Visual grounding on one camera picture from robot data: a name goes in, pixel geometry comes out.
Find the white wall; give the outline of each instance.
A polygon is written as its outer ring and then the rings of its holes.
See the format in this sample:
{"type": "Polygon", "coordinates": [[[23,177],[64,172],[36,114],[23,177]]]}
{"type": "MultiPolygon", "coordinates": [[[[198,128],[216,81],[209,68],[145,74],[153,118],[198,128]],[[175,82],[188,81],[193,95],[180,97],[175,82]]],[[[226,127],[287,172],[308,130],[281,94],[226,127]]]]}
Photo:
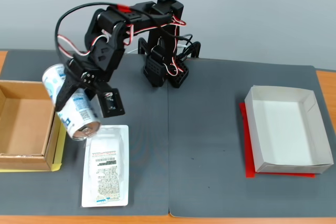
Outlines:
{"type": "MultiPolygon", "coordinates": [[[[0,0],[0,48],[53,49],[58,17],[93,1],[132,5],[151,0],[0,0]]],[[[193,33],[202,43],[203,58],[336,69],[336,0],[179,1],[188,24],[182,33],[193,33]]],[[[61,33],[82,46],[95,9],[71,15],[61,33]]]]}

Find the gray desk pad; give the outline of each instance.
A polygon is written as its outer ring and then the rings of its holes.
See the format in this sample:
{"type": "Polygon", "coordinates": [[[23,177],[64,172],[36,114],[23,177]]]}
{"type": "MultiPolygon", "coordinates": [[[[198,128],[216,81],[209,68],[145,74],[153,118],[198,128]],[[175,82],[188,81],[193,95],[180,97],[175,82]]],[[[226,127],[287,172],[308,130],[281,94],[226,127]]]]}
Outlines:
{"type": "Polygon", "coordinates": [[[336,165],[316,178],[245,178],[239,103],[253,85],[315,92],[333,157],[336,139],[315,68],[189,60],[181,88],[169,89],[170,212],[178,217],[336,216],[336,165]]]}
{"type": "MultiPolygon", "coordinates": [[[[112,86],[120,91],[126,115],[102,120],[129,126],[128,205],[81,207],[84,142],[67,138],[59,171],[0,173],[0,215],[168,214],[167,83],[152,88],[142,73],[143,62],[141,56],[123,57],[112,86]]],[[[41,81],[43,72],[56,63],[53,51],[13,50],[7,54],[1,79],[41,81]]]]}

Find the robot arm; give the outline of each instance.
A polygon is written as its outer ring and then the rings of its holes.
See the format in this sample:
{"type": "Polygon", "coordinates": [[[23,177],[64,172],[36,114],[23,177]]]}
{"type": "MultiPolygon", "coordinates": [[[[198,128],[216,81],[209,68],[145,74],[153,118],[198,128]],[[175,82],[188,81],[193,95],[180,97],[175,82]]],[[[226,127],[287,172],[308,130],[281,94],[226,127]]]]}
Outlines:
{"type": "MultiPolygon", "coordinates": [[[[57,96],[56,111],[64,107],[78,88],[83,88],[90,100],[98,96],[105,118],[125,114],[119,91],[108,82],[118,68],[124,46],[132,42],[133,36],[145,31],[150,31],[149,40],[139,39],[138,47],[139,53],[147,54],[144,74],[153,86],[160,87],[169,79],[179,87],[188,73],[187,67],[176,57],[179,26],[185,25],[180,20],[182,10],[183,5],[176,0],[131,7],[110,5],[106,10],[97,10],[85,35],[89,54],[85,57],[73,54],[66,62],[66,79],[57,96]]],[[[193,53],[198,55],[198,52],[199,47],[193,53]]]]}

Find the red paper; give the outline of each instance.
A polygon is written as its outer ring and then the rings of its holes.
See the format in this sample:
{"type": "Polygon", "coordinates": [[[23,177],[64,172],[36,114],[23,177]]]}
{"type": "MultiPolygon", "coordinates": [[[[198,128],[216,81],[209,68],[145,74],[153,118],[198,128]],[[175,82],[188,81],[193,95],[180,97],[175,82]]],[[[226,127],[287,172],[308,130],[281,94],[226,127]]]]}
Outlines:
{"type": "Polygon", "coordinates": [[[246,178],[255,178],[256,174],[273,174],[315,178],[314,173],[256,173],[253,160],[253,152],[250,138],[250,130],[248,128],[247,113],[245,103],[239,104],[240,111],[243,116],[244,123],[244,146],[245,146],[245,176],[246,178]]]}

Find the yellow paper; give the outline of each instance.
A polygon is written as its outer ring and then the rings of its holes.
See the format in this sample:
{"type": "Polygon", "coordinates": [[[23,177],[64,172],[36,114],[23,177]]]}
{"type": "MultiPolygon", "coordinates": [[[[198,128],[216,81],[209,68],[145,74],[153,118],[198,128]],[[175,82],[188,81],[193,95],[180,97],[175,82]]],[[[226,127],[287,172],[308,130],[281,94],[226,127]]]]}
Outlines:
{"type": "MultiPolygon", "coordinates": [[[[66,129],[63,124],[59,128],[57,145],[54,157],[54,163],[51,166],[51,171],[55,172],[61,168],[62,165],[62,156],[64,149],[65,136],[67,134],[66,129]]],[[[24,172],[48,172],[48,170],[10,170],[10,169],[0,169],[0,173],[24,173],[24,172]]]]}

